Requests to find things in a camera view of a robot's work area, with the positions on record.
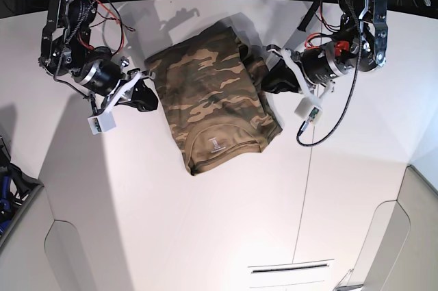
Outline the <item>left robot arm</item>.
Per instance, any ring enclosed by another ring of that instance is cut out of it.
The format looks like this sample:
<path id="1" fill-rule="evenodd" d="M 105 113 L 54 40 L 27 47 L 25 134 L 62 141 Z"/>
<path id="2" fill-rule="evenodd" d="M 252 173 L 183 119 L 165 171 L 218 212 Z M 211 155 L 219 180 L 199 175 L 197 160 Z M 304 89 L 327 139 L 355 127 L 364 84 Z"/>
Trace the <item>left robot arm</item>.
<path id="1" fill-rule="evenodd" d="M 304 93 L 327 87 L 351 71 L 370 72 L 386 63 L 387 0 L 337 0 L 339 26 L 307 37 L 302 52 L 290 51 L 291 63 L 281 58 L 262 79 L 270 93 Z"/>

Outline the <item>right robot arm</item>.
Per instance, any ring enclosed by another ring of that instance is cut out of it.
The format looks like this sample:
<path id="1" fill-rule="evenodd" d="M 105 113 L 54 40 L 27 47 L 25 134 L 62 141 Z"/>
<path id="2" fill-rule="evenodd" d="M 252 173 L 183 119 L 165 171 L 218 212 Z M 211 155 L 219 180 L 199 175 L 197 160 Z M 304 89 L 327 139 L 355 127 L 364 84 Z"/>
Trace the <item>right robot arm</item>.
<path id="1" fill-rule="evenodd" d="M 119 11 L 104 0 L 50 0 L 42 29 L 39 65 L 57 83 L 64 84 L 90 102 L 97 115 L 111 105 L 125 105 L 140 112 L 157 109 L 155 93 L 144 83 L 152 74 L 129 68 L 129 59 L 116 50 L 90 44 L 99 8 L 107 11 L 104 21 L 116 21 L 121 32 L 129 28 Z"/>

